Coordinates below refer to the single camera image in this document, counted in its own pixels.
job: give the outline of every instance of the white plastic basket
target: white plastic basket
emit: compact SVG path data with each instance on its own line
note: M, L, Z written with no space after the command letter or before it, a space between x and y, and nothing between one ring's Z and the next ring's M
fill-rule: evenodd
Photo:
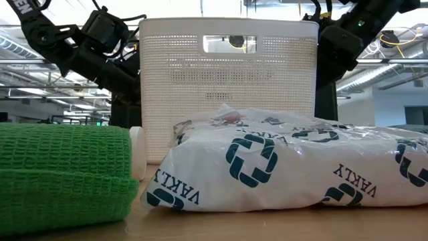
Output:
M206 35L257 38L254 54L207 53ZM167 154L171 121L192 112L234 108L314 115L318 24L226 18L140 22L141 108L147 161Z

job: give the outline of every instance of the plastic bag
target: plastic bag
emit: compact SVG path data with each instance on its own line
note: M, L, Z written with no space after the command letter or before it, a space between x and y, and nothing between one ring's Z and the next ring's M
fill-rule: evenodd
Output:
M144 206L245 212L428 202L428 136L421 133L225 104L173 129Z

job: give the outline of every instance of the wooden table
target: wooden table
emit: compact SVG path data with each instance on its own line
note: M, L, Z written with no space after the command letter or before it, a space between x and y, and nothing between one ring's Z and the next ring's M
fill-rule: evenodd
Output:
M428 240L428 206L414 208L306 208L300 210L226 213L142 210L139 197L123 222L54 230L9 240Z

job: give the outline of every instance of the ceiling light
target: ceiling light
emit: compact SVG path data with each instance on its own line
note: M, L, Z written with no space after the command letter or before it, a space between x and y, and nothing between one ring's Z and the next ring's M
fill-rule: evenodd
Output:
M46 98L54 98L54 99L77 99L79 96L46 96Z
M62 100L55 100L55 99L53 99L53 101L55 101L56 103L59 103L59 104L68 104L67 102L62 101Z
M44 90L36 89L36 88L18 88L20 91L24 91L30 94L39 94L39 95L45 95L49 94L49 92L46 92Z
M75 111L65 111L64 114L71 113L71 114L81 114L81 113L100 113L100 114L110 114L111 111L109 110L75 110Z
M82 113L74 113L74 112L64 111L64 116L66 116L66 117L76 116L76 117L85 118L85 116L91 116L91 115L90 114L82 114Z
M426 64L428 63L428 60L426 59L415 59L414 57L418 56L418 54L414 54L412 56L409 56L409 58L405 59L398 59L398 60L389 60L390 64Z
M381 59L357 59L356 61L358 61L358 63L381 63L382 60Z
M84 96L85 99L109 99L110 96Z
M93 106L90 106L90 105L87 105L87 104L73 104L73 105L75 107L83 108L85 110L94 110L94 109L96 109L96 107L93 107Z
M22 99L22 98L30 98L30 99L41 99L41 96L9 96L6 98L14 98L14 99Z

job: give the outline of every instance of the ceiling pipe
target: ceiling pipe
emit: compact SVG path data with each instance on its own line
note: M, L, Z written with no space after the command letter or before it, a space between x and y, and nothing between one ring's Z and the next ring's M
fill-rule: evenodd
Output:
M8 60L8 59L0 59L0 64L51 64L45 59L35 59L35 60L26 60L26 59L18 59L18 60Z
M428 56L428 42L423 41L416 44L408 50L404 51L406 58L426 58ZM346 78L337 84L337 92L352 93L358 90L363 90L372 86L385 78L390 77L392 74L399 74L404 70L402 64L389 64L372 70L365 70L352 77Z
M9 84L9 85L16 85L16 86L22 86L23 83L26 83L29 85L29 87L27 87L27 88L43 89L40 86L34 86L32 83L37 82L38 84L45 84L44 81L42 81L38 78L35 78L33 76L27 75L27 74L22 74L21 72L18 72L16 70L12 70L8 67L3 67L3 69L6 70L6 72L0 72L0 80L2 80L2 83ZM60 92L61 94L65 94L67 96L72 96L67 90L58 89L57 91ZM84 102L84 104L89 104L89 105L94 104L94 102L91 100L83 99L81 101Z
M24 58L38 58L39 55L34 54L31 50L15 43L7 37L0 35L0 48L9 50Z

